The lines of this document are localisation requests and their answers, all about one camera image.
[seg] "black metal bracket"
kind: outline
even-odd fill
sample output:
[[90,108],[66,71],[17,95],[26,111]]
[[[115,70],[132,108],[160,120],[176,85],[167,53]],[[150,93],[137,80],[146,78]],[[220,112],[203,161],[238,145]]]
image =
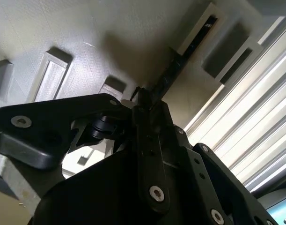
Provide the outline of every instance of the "black metal bracket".
[[133,148],[137,153],[139,196],[151,210],[164,214],[170,207],[169,189],[158,134],[150,122],[151,99],[145,89],[139,91],[138,100],[132,109],[132,122],[136,133]]
[[[30,120],[29,127],[13,124],[12,118],[21,115]],[[7,106],[0,108],[0,153],[51,169],[67,152],[103,138],[116,140],[130,125],[131,110],[108,94]]]
[[115,140],[114,154],[44,191],[32,224],[277,224],[208,146],[191,147],[166,103],[152,106],[140,89],[132,110],[107,94],[1,108],[0,153],[42,175]]

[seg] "textured white surface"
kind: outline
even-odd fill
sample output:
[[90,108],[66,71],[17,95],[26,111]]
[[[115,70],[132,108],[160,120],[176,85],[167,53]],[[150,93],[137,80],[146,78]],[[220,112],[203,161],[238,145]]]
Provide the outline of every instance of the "textured white surface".
[[108,75],[136,85],[159,75],[166,44],[191,0],[3,0],[0,60],[15,66],[6,104],[23,103],[43,53],[55,46],[73,56],[59,96],[98,93]]

